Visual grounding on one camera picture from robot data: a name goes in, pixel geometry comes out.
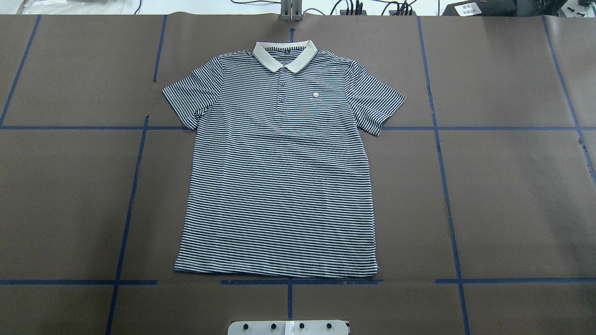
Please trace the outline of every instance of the metal bracket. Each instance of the metal bracket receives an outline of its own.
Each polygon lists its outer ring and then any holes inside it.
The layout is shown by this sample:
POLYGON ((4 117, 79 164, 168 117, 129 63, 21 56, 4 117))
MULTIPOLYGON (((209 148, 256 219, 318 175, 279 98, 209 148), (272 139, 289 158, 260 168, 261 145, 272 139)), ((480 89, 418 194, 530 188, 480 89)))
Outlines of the metal bracket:
POLYGON ((281 0, 282 21, 302 21, 302 0, 281 0))
POLYGON ((349 335, 347 321, 235 321, 228 335, 349 335))

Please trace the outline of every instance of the short sleeve shirt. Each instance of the short sleeve shirt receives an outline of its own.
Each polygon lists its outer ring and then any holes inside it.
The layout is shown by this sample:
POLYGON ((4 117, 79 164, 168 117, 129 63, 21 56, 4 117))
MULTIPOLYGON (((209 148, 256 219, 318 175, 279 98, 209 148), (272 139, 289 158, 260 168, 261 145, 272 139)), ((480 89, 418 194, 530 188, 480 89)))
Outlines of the short sleeve shirt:
POLYGON ((163 89, 196 131, 180 271, 377 272, 368 158, 405 96, 312 41, 257 43, 163 89))

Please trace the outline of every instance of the paper sticker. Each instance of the paper sticker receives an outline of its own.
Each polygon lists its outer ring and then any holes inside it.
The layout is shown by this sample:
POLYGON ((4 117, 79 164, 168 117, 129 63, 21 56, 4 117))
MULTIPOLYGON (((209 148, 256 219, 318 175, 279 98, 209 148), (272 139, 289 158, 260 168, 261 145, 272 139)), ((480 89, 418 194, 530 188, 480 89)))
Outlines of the paper sticker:
POLYGON ((454 8, 457 11, 457 14, 460 16, 470 16, 482 13, 475 2, 472 2, 471 4, 455 6, 454 8))

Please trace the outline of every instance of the collar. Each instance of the collar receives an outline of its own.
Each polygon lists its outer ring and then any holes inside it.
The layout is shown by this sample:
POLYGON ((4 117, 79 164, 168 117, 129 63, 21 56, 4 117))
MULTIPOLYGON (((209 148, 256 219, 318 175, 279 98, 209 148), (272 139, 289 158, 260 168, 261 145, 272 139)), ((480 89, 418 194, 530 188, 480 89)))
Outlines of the collar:
POLYGON ((273 58, 265 48, 267 47, 275 47, 280 49, 290 49, 295 46, 303 46, 305 47, 302 53, 296 57, 290 64, 286 65, 286 69, 292 71, 293 73, 297 73, 301 69, 304 68, 310 61, 315 58, 316 55, 316 47, 312 41, 304 41, 304 42, 296 42, 296 43, 267 43, 267 42, 257 42, 254 46, 253 55, 259 63, 265 66, 269 71, 276 72, 280 68, 284 67, 283 64, 278 62, 275 58, 273 58))

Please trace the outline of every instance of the striped sleeve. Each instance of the striped sleeve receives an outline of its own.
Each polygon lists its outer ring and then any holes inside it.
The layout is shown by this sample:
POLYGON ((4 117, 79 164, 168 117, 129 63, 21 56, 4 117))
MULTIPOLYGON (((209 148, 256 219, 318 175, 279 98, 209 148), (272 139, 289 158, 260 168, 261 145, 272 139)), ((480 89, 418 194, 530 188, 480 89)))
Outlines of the striped sleeve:
POLYGON ((356 124, 371 135, 379 135, 383 123, 401 106, 406 96, 371 76, 353 61, 346 73, 346 95, 356 124))
POLYGON ((197 129, 199 117, 217 101, 223 80, 223 68, 215 57, 187 77, 165 87, 162 92, 182 123, 190 129, 197 129))

